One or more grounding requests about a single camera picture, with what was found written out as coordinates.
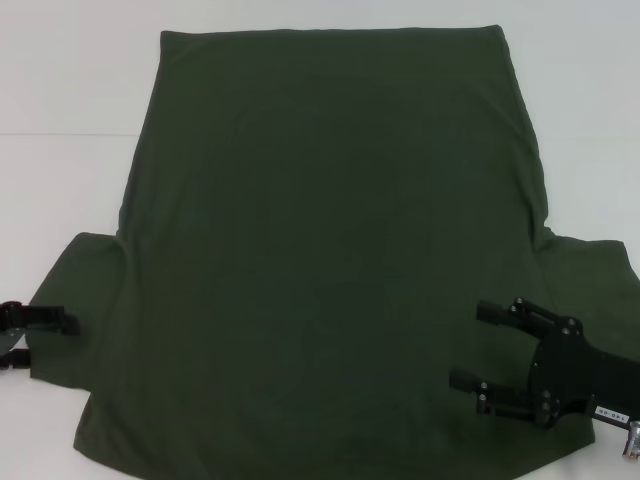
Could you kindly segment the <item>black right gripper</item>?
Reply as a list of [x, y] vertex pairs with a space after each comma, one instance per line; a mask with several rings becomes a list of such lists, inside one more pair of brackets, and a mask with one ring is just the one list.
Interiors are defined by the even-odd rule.
[[529, 392], [466, 370], [449, 372], [450, 388], [476, 396], [478, 414], [535, 418], [545, 429], [569, 414], [626, 430], [639, 419], [639, 363], [595, 348], [586, 340], [580, 321], [556, 321], [555, 314], [521, 297], [508, 307], [480, 301], [476, 319], [540, 340], [529, 373]]

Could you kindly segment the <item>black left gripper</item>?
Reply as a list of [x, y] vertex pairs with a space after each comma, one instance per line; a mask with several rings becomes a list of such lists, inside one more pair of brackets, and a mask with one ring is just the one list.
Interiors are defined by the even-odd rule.
[[13, 349], [23, 337], [23, 330], [57, 332], [79, 335], [78, 319], [60, 306], [32, 306], [17, 301], [1, 304], [0, 370], [27, 370], [31, 368], [31, 352]]

